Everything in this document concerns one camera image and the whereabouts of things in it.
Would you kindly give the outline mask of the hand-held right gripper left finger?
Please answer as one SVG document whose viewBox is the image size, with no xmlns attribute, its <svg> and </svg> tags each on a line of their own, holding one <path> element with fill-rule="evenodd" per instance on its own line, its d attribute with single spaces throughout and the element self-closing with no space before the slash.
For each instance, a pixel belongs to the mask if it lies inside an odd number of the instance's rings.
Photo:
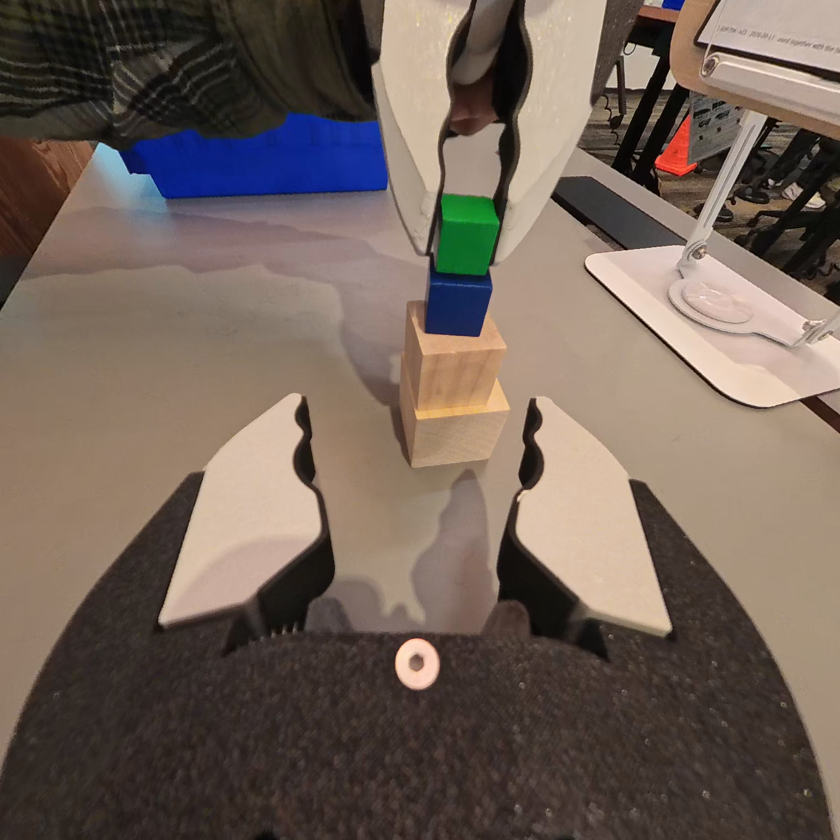
<svg viewBox="0 0 840 840">
<path fill-rule="evenodd" d="M 206 464 L 158 624 L 232 617 L 255 638 L 290 631 L 334 573 L 308 400 L 293 392 Z"/>
</svg>

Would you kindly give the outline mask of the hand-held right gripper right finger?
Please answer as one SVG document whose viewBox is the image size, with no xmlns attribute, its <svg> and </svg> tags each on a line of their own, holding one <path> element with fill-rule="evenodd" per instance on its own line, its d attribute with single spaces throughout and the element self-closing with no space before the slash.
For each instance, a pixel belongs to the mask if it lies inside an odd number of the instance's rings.
<svg viewBox="0 0 840 840">
<path fill-rule="evenodd" d="M 673 625 L 625 468 L 548 397 L 533 397 L 500 541 L 501 600 L 532 633 L 578 640 L 593 625 L 665 638 Z"/>
</svg>

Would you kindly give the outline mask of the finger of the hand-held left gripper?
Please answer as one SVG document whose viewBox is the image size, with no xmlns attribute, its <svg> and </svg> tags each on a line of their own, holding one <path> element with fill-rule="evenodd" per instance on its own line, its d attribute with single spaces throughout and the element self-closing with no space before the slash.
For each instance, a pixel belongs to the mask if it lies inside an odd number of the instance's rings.
<svg viewBox="0 0 840 840">
<path fill-rule="evenodd" d="M 443 144 L 452 110 L 449 75 L 470 1 L 384 2 L 371 69 L 393 200 L 409 242 L 431 253 L 443 193 Z"/>
<path fill-rule="evenodd" d="M 520 245 L 549 201 L 592 110 L 604 1 L 515 2 L 497 81 L 514 102 L 500 138 L 493 266 Z"/>
</svg>

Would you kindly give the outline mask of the green wooden cube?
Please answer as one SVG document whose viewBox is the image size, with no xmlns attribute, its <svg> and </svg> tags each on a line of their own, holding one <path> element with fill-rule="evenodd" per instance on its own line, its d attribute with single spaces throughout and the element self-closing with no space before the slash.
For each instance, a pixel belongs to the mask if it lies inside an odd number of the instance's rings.
<svg viewBox="0 0 840 840">
<path fill-rule="evenodd" d="M 435 268 L 447 275 L 483 277 L 497 243 L 499 219 L 488 196 L 445 193 L 440 202 Z"/>
</svg>

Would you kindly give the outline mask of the large natural wooden cube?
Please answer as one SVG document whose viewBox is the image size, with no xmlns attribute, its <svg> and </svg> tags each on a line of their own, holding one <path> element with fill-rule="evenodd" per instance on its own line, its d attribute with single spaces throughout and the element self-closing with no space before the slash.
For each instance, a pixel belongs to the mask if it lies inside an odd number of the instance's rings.
<svg viewBox="0 0 840 840">
<path fill-rule="evenodd" d="M 496 380 L 487 403 L 420 410 L 405 375 L 400 382 L 400 412 L 411 467 L 425 468 L 488 459 L 501 435 L 510 406 Z"/>
</svg>

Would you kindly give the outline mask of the blue wooden cube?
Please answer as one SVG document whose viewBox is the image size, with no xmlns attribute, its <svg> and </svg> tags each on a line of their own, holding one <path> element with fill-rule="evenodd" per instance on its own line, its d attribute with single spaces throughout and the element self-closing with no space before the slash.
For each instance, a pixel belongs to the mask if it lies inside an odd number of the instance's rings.
<svg viewBox="0 0 840 840">
<path fill-rule="evenodd" d="M 446 273 L 440 271 L 431 258 L 427 274 L 425 332 L 479 337 L 492 289 L 489 272 L 484 276 Z"/>
</svg>

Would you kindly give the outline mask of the small natural wooden cube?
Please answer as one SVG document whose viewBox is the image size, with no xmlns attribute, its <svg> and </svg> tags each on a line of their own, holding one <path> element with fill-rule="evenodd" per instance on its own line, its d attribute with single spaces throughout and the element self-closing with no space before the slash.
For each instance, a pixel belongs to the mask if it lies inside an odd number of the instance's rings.
<svg viewBox="0 0 840 840">
<path fill-rule="evenodd" d="M 425 316 L 424 301 L 406 304 L 402 367 L 414 408 L 486 405 L 507 351 L 491 315 L 476 337 L 426 332 Z"/>
</svg>

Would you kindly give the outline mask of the person's left forearm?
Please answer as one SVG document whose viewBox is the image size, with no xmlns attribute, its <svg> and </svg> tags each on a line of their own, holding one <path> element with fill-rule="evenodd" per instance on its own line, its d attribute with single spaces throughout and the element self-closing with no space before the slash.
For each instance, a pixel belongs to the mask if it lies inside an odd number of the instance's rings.
<svg viewBox="0 0 840 840">
<path fill-rule="evenodd" d="M 2 1 L 1 134 L 126 150 L 376 117 L 384 2 Z"/>
</svg>

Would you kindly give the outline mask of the person's left hand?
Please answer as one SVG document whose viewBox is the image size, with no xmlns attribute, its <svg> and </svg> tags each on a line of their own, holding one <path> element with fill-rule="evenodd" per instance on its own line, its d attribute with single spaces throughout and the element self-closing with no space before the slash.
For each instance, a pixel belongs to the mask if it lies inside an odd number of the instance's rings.
<svg viewBox="0 0 840 840">
<path fill-rule="evenodd" d="M 454 84 L 448 123 L 450 135 L 470 137 L 498 122 L 493 104 L 495 71 L 491 66 L 480 79 L 470 84 Z"/>
</svg>

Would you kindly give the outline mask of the black mat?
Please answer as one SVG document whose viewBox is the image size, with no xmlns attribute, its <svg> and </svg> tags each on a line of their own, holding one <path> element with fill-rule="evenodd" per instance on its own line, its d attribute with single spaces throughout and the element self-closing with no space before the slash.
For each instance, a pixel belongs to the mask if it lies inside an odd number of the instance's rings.
<svg viewBox="0 0 840 840">
<path fill-rule="evenodd" d="M 686 241 L 589 175 L 561 177 L 552 199 L 584 226 L 620 249 L 684 246 Z"/>
</svg>

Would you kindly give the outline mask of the orange traffic cone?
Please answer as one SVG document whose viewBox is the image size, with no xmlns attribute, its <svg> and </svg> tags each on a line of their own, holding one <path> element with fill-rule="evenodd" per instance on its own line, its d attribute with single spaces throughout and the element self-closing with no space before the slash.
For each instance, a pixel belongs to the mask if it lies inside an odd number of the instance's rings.
<svg viewBox="0 0 840 840">
<path fill-rule="evenodd" d="M 655 160 L 655 169 L 669 175 L 682 177 L 697 168 L 690 157 L 690 114 L 687 113 L 668 145 Z"/>
</svg>

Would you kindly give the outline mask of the large blue plastic bin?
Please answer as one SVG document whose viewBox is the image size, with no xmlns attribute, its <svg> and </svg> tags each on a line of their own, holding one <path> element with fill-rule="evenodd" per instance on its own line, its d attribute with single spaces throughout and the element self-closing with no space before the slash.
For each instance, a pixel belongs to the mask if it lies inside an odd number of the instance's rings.
<svg viewBox="0 0 840 840">
<path fill-rule="evenodd" d="M 129 173 L 148 175 L 168 200 L 379 192 L 388 186 L 377 122 L 291 114 L 242 140 L 183 131 L 120 153 Z"/>
</svg>

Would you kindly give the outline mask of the wooden instruction board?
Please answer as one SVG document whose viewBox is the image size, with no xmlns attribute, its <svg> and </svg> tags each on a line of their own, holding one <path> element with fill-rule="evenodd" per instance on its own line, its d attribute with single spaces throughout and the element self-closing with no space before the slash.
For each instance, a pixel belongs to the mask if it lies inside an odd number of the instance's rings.
<svg viewBox="0 0 840 840">
<path fill-rule="evenodd" d="M 839 138 L 838 1 L 686 1 L 670 64 L 683 88 Z"/>
</svg>

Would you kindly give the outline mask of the white document stand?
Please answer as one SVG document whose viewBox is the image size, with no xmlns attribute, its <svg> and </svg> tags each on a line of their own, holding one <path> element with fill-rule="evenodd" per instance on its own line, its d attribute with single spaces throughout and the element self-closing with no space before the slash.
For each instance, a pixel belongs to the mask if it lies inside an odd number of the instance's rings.
<svg viewBox="0 0 840 840">
<path fill-rule="evenodd" d="M 746 111 L 687 244 L 593 254 L 584 266 L 716 391 L 771 408 L 838 392 L 838 311 L 806 320 L 709 255 L 720 209 L 758 139 Z"/>
</svg>

